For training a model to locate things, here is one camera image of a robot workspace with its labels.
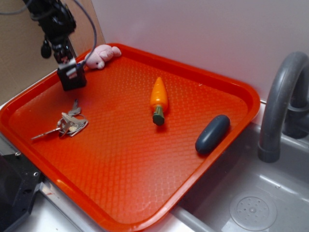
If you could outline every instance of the drain cover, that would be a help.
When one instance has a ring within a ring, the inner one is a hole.
[[[260,192],[243,192],[230,205],[232,219],[249,231],[262,231],[270,227],[277,218],[273,201]]]

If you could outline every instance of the red plastic tray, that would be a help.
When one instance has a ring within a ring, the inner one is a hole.
[[[65,92],[53,73],[15,97],[0,111],[0,131],[101,227],[132,232],[179,201],[249,124],[260,99],[239,81],[116,46],[122,56],[103,70],[86,70],[86,87]],[[169,96],[161,127],[149,106],[159,76]],[[31,140],[56,128],[75,99],[89,120],[83,131]],[[200,156],[196,139],[220,114],[231,119],[230,130]]]

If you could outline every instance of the keys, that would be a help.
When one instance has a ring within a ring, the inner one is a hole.
[[[41,138],[55,131],[59,132],[60,138],[66,134],[70,137],[75,136],[88,125],[88,120],[81,114],[81,111],[81,108],[78,106],[78,100],[76,99],[74,101],[73,108],[67,114],[62,113],[62,118],[58,121],[56,129],[39,134],[31,138],[31,140]]]

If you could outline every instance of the orange carrot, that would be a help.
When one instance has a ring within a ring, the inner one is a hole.
[[[161,126],[164,124],[163,112],[167,110],[169,106],[168,93],[163,84],[162,78],[158,77],[155,81],[153,91],[150,97],[150,107],[154,111],[153,122]]]

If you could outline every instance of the dark blue oval object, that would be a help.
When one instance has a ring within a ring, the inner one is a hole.
[[[195,143],[196,151],[205,155],[214,150],[228,131],[230,123],[228,116],[216,116],[197,138]]]

